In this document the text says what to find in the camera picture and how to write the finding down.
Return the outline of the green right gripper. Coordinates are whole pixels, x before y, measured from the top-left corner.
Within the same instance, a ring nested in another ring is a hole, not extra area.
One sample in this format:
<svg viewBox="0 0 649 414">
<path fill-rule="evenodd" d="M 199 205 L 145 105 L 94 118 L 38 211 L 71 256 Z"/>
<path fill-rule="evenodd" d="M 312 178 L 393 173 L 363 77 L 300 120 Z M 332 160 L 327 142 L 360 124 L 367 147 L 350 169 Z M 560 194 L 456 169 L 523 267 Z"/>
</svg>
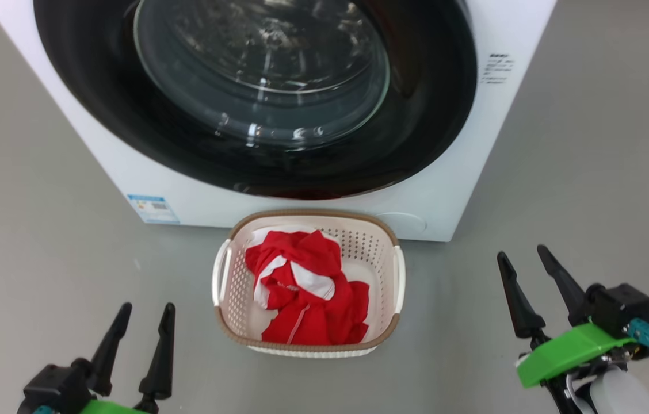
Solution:
<svg viewBox="0 0 649 414">
<path fill-rule="evenodd" d="M 568 311 L 567 320 L 574 328 L 537 346 L 517 362 L 517 377 L 524 388 L 537 387 L 541 382 L 577 369 L 614 348 L 636 343 L 628 335 L 614 338 L 597 325 L 586 323 L 585 291 L 547 246 L 539 244 L 536 249 L 545 272 L 556 283 Z M 542 335 L 545 320 L 534 311 L 524 295 L 516 270 L 505 252 L 497 254 L 497 264 L 516 337 L 530 339 Z"/>
</svg>

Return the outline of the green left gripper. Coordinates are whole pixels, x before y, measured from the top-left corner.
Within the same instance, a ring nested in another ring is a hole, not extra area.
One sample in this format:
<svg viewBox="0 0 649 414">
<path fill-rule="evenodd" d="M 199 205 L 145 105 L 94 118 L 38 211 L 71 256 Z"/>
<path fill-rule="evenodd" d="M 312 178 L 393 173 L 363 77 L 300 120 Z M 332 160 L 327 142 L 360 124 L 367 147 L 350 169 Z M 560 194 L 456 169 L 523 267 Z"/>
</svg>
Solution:
<svg viewBox="0 0 649 414">
<path fill-rule="evenodd" d="M 87 380 L 87 387 L 95 394 L 107 397 L 112 392 L 111 379 L 115 359 L 119 350 L 119 343 L 127 331 L 131 314 L 132 304 L 122 304 L 91 359 L 92 374 Z M 114 401 L 93 398 L 78 413 L 159 413 L 156 401 L 171 398 L 174 389 L 174 304 L 166 304 L 157 332 L 159 333 L 159 340 L 151 364 L 147 375 L 139 385 L 139 392 L 142 394 L 141 402 L 129 407 Z"/>
</svg>

